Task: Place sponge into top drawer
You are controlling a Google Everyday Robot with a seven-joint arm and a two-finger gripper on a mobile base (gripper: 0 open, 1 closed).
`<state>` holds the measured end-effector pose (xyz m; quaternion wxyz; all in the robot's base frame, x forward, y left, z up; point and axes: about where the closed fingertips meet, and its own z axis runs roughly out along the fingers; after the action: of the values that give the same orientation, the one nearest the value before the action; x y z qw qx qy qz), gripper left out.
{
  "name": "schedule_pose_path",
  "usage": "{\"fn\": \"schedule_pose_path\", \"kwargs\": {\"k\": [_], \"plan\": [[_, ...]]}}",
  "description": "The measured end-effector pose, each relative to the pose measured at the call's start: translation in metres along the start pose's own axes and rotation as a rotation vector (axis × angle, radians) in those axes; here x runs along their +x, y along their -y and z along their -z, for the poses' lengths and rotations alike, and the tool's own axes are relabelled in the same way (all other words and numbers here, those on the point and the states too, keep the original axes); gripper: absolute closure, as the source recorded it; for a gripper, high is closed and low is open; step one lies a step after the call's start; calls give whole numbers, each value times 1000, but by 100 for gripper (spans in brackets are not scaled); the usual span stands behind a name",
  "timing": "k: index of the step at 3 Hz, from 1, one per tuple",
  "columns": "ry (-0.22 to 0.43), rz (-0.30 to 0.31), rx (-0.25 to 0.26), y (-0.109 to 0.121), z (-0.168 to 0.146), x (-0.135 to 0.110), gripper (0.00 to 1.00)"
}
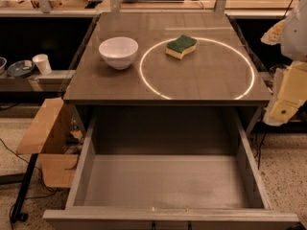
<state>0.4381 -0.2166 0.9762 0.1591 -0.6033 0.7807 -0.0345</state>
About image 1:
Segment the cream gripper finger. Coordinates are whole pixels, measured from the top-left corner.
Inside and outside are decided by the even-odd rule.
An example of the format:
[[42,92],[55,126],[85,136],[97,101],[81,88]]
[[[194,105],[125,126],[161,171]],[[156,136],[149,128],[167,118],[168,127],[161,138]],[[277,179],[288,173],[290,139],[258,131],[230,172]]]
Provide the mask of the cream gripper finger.
[[260,38],[262,43],[267,45],[276,45],[280,43],[280,38],[285,20],[282,19],[270,27]]
[[287,124],[306,102],[307,63],[293,61],[285,69],[275,71],[272,98],[265,108],[263,121],[274,127]]

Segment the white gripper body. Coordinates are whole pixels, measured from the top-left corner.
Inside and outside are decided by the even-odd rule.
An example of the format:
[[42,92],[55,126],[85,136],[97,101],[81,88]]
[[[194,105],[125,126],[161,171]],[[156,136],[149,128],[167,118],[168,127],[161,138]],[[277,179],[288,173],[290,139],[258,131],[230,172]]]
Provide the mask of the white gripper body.
[[307,61],[307,0],[299,0],[287,15],[280,46],[283,56]]

